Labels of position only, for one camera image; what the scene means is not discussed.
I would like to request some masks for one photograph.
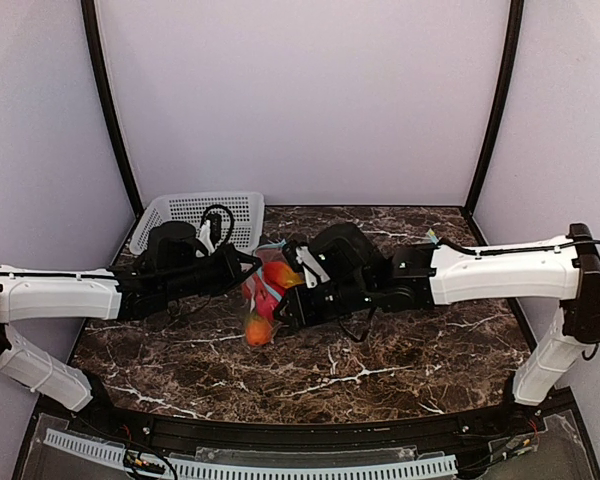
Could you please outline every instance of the black frame pole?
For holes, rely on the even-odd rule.
[[[509,84],[511,83],[513,74],[516,50],[518,49],[518,38],[520,37],[523,8],[524,0],[511,0],[509,7],[509,22],[507,24],[507,33],[505,35],[502,60],[500,62],[500,73],[498,74],[496,92],[493,96],[491,114],[489,115],[489,122],[487,123],[487,131],[484,135],[480,157],[478,157],[478,165],[476,166],[469,195],[467,196],[467,201],[464,205],[466,211],[469,212],[470,215],[473,215],[476,206],[478,205],[480,192],[482,192],[482,187],[484,186],[484,181],[489,170],[489,164],[491,163],[491,157],[493,156],[493,149],[496,144],[496,139],[498,138],[498,131],[500,130],[500,123],[502,122],[502,115],[509,93]]]
[[[138,185],[133,177],[129,157],[124,147],[118,116],[113,104],[113,96],[111,95],[111,87],[109,85],[109,77],[102,52],[102,43],[100,42],[100,30],[98,28],[98,17],[96,14],[96,6],[94,0],[82,0],[82,18],[84,20],[84,30],[87,36],[87,45],[89,46],[89,55],[91,56],[91,65],[93,67],[93,76],[96,80],[98,88],[98,96],[100,97],[100,105],[102,113],[107,124],[109,139],[113,147],[113,153],[116,157],[116,163],[122,176],[122,182],[133,208],[133,213],[136,217],[142,215],[144,207],[142,199],[138,191]]]

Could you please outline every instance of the brown marble surface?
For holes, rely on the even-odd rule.
[[[475,245],[456,208],[271,207],[267,240],[307,239],[358,224],[385,254],[439,236]],[[125,252],[120,263],[132,257]],[[529,351],[506,302],[376,314],[364,343],[336,323],[252,349],[242,336],[239,289],[192,298],[141,321],[92,320],[73,365],[98,374],[120,407],[164,415],[259,423],[348,423],[451,413],[499,402]],[[364,315],[349,326],[364,328]]]

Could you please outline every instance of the white wall panel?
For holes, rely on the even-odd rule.
[[[106,265],[132,222],[100,110],[80,2],[0,1],[0,262]],[[80,320],[16,327],[66,359]],[[36,396],[0,377],[0,480]]]
[[[508,4],[98,2],[143,201],[463,204]]]
[[[600,0],[527,2],[476,216],[490,243],[547,238],[571,222],[600,238]],[[542,335],[555,303],[523,308]],[[574,388],[600,461],[600,352],[563,383]]]

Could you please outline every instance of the black metal edge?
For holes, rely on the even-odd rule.
[[[482,230],[480,230],[480,227],[476,223],[475,219],[473,218],[473,215],[469,212],[469,210],[465,207],[461,207],[460,213],[469,225],[469,230],[471,230],[471,233],[478,242],[478,245],[488,245],[487,239],[484,238]],[[518,321],[518,326],[520,327],[520,331],[522,332],[522,335],[524,336],[524,339],[527,342],[527,345],[529,346],[529,350],[533,352],[538,346],[538,342],[536,341],[536,337],[533,334],[533,330],[531,330],[531,327],[529,326],[529,320],[527,319],[524,310],[522,310],[520,302],[517,298],[507,298],[506,300],[509,304],[509,308],[511,309],[511,313],[513,313],[513,316],[516,317],[516,320]]]
[[[37,412],[38,409],[39,406],[38,403],[36,403],[33,413],[29,417],[29,423],[27,424],[27,430],[24,433],[24,438],[20,444],[16,465],[13,469],[13,475],[11,475],[12,480],[22,478],[25,462],[27,461],[27,456],[29,455],[29,450],[31,449],[31,440],[33,439],[33,435],[36,431],[36,425],[38,425],[38,419],[40,418],[40,413]]]
[[[82,18],[84,20],[84,31],[87,36],[87,45],[89,46],[89,56],[91,57],[91,66],[93,67],[93,76],[95,77],[98,96],[100,97],[100,105],[104,120],[107,124],[109,132],[109,140],[111,147],[116,157],[116,163],[122,176],[122,182],[129,198],[129,203],[136,217],[142,215],[144,208],[138,185],[133,177],[129,157],[122,139],[118,116],[111,95],[111,86],[109,85],[109,77],[102,51],[102,43],[100,42],[100,30],[98,28],[98,16],[94,0],[82,0]]]
[[[493,149],[498,138],[502,115],[507,102],[509,93],[509,85],[513,74],[513,65],[516,58],[516,50],[518,48],[518,39],[520,37],[520,26],[522,25],[522,11],[524,0],[511,0],[509,6],[509,21],[507,23],[507,33],[505,35],[504,48],[502,52],[502,60],[500,62],[500,72],[498,73],[498,82],[496,91],[493,96],[493,104],[491,105],[491,113],[489,122],[484,135],[482,149],[478,157],[478,164],[471,181],[471,188],[465,203],[465,208],[473,214],[478,205],[480,192],[484,186],[484,181],[487,177]]]
[[[276,204],[267,204],[266,207],[274,207],[274,208],[293,208],[293,207],[301,207],[301,208],[352,208],[352,207],[392,207],[392,208],[463,208],[461,205],[415,205],[415,204],[393,204],[393,203],[351,203],[347,205],[343,204],[333,204],[333,203],[311,203],[305,205],[276,205]]]
[[[116,264],[116,262],[120,258],[120,255],[122,255],[124,247],[127,245],[127,242],[129,241],[129,238],[133,234],[133,231],[138,226],[138,223],[140,223],[141,218],[142,217],[136,217],[135,220],[133,221],[133,225],[131,225],[131,227],[129,228],[129,231],[124,236],[122,243],[118,247],[118,250],[116,251],[116,254],[113,257],[113,260],[111,261],[112,266]],[[66,362],[67,365],[71,365],[71,362],[73,361],[73,357],[76,353],[76,349],[78,348],[78,344],[80,343],[80,340],[82,339],[82,335],[84,334],[84,328],[87,326],[87,321],[88,321],[88,319],[85,318],[84,321],[82,322],[82,327],[80,327],[80,333],[78,333],[78,336],[76,337],[75,342],[73,342],[73,346],[71,347],[71,352],[69,353],[69,357],[67,358],[67,362]]]
[[[580,411],[569,387],[555,390],[538,407],[542,417],[571,410],[585,443],[586,453],[596,480],[600,469],[595,452],[582,421]],[[13,480],[20,478],[29,451],[37,419],[41,413],[69,420],[69,429],[94,435],[84,423],[48,398],[42,399],[33,412],[25,441],[20,448]],[[124,409],[114,409],[117,421],[134,432],[134,440],[164,453],[195,453],[198,447],[260,451],[355,451],[416,445],[420,454],[444,451],[457,456],[481,457],[488,452],[489,439],[467,439],[460,435],[467,420],[476,423],[501,415],[499,406],[485,407],[455,414],[405,419],[388,422],[346,425],[266,425],[225,423],[211,420],[191,420],[153,415]],[[139,432],[149,426],[151,433]]]
[[[593,477],[595,480],[600,480],[600,465],[598,464],[598,458],[596,457],[596,452],[593,449],[593,443],[591,443],[591,437],[589,437],[589,432],[584,424],[582,413],[578,408],[575,398],[573,399],[573,408],[571,408],[571,411],[573,413],[573,418],[576,421],[580,438],[582,438],[582,443],[584,445],[584,450],[587,453],[587,459],[589,460],[589,466],[591,467]]]

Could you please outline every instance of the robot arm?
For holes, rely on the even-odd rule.
[[[93,398],[93,382],[31,344],[10,322],[24,318],[144,318],[191,295],[222,295],[242,283],[261,261],[230,243],[197,240],[195,228],[168,222],[154,228],[132,268],[46,272],[0,265],[0,373],[72,411]]]
[[[584,349],[600,343],[600,258],[589,229],[523,245],[469,249],[451,242],[399,248],[383,257],[354,224],[334,225],[285,256],[307,284],[289,290],[274,315],[304,328],[352,312],[431,309],[479,298],[559,299],[551,327],[516,372],[513,399],[541,403]]]

